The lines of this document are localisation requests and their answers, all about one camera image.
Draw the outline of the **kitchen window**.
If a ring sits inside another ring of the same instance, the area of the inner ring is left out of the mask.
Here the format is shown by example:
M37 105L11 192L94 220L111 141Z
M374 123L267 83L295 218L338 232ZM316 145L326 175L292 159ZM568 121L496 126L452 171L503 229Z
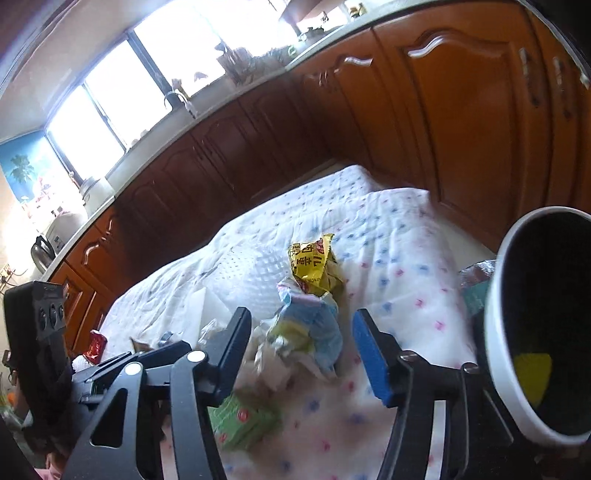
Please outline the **kitchen window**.
M161 119L183 107L164 100L173 79L188 98L226 76L215 46L254 60L296 34L274 1L169 1L150 13L83 74L49 121L48 139L77 183L104 176Z

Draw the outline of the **white foam fruit net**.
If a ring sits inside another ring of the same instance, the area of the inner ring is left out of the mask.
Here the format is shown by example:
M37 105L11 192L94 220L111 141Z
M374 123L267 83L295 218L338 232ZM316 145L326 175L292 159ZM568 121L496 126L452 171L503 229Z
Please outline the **white foam fruit net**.
M257 320L267 320L280 309L276 285L288 274L286 253L233 247L219 259L209 288L230 309L245 307Z

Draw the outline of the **red snack wrapper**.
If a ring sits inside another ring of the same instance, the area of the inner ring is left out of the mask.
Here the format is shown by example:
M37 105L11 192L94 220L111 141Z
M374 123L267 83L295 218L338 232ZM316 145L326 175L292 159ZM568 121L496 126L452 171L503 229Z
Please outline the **red snack wrapper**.
M92 365L97 365L101 362L107 338L98 330L91 330L89 332L90 343L87 350L83 353L83 357Z

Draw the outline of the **floral white tablecloth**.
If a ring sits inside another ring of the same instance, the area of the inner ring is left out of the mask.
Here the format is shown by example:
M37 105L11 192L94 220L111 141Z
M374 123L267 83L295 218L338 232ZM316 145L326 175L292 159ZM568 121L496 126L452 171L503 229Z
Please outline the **floral white tablecloth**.
M211 412L231 479L374 479L396 414L375 396L351 321L366 309L401 347L475 358L458 269L428 192L352 166L237 217L110 308L103 355L164 338L211 344L238 307L252 334Z

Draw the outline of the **brown lower kitchen cabinets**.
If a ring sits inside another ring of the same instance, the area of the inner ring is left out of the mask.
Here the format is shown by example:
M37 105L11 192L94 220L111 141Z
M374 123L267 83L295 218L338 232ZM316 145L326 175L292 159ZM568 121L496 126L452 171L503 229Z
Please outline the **brown lower kitchen cabinets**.
M225 99L122 165L48 274L84 352L114 300L332 160L428 189L489 248L544 205L590 207L590 87L543 7L406 7Z

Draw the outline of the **light blue wrapper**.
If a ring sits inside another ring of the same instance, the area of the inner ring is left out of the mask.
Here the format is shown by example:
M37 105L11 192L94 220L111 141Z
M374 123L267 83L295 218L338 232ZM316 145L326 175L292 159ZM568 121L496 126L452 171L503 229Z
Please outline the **light blue wrapper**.
M283 359L304 365L315 377L335 378L335 363L342 353L339 306L331 293L321 297L304 293L293 278L277 284L280 309L266 342Z

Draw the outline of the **steel electric kettle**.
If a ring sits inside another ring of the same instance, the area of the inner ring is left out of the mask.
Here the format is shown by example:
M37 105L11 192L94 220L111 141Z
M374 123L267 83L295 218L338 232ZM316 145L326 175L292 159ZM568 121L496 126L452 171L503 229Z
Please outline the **steel electric kettle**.
M53 260L55 251L43 235L38 235L31 246L30 255L37 270L45 273Z

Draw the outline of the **white pot on counter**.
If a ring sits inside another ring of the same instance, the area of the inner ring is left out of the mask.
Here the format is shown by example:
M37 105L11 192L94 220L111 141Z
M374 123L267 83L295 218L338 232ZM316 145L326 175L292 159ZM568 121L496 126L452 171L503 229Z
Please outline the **white pot on counter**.
M80 186L79 192L89 217L114 195L112 186L104 177L86 179Z

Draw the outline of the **chrome sink faucet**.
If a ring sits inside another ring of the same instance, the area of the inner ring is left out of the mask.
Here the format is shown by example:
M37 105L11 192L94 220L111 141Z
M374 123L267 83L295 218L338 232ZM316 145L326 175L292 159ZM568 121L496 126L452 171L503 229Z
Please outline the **chrome sink faucet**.
M180 79L173 79L171 84L171 90L164 95L164 100L167 101L169 104L172 104L172 98L175 98L182 104L185 111L188 114L190 114L192 119L197 119L197 108L194 107L194 105L186 95L186 92L182 87Z

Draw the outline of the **green juice carton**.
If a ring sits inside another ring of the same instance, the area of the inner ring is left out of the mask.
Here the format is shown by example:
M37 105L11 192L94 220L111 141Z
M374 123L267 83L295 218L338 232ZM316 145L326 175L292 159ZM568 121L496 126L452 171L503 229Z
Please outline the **green juice carton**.
M221 451L245 451L281 427L280 413L265 403L230 394L207 409Z

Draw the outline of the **yellow noodle wrapper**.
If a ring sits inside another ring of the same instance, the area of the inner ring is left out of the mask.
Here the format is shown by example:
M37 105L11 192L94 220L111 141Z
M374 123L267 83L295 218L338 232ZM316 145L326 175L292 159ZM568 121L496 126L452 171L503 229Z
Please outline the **yellow noodle wrapper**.
M322 297L342 289L339 265L332 251L332 234L318 240L294 243L288 249L290 269L304 293Z

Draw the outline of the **black white trash bin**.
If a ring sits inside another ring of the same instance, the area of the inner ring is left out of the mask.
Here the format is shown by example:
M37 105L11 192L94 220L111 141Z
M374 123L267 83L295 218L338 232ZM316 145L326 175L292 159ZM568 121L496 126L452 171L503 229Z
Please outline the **black white trash bin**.
M489 372L531 442L556 447L590 437L590 216L549 206L521 217L499 248L485 305ZM515 359L547 354L548 385L530 401Z

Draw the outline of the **yellow foam fruit net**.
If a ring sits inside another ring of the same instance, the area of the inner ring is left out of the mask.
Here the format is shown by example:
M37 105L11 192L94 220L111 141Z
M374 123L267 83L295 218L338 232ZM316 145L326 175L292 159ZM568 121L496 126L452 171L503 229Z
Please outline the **yellow foam fruit net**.
M551 356L547 353L522 353L513 358L513 365L526 399L533 408L537 408L550 382Z

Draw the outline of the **white rice cooker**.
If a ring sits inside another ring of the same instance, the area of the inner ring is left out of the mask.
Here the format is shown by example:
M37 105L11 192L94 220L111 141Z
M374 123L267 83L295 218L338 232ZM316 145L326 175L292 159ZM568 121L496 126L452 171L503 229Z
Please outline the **white rice cooker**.
M82 209L78 212L62 212L49 225L46 239L49 241L58 255L66 243L88 220L87 212Z

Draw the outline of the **utensil holder on counter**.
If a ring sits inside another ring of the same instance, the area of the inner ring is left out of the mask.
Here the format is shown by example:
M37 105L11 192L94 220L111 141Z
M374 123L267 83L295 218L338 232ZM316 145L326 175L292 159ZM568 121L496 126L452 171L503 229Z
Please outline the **utensil holder on counter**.
M217 58L218 63L236 86L252 81L256 62L248 50L243 47L232 49L223 40L215 46L215 49L221 53Z

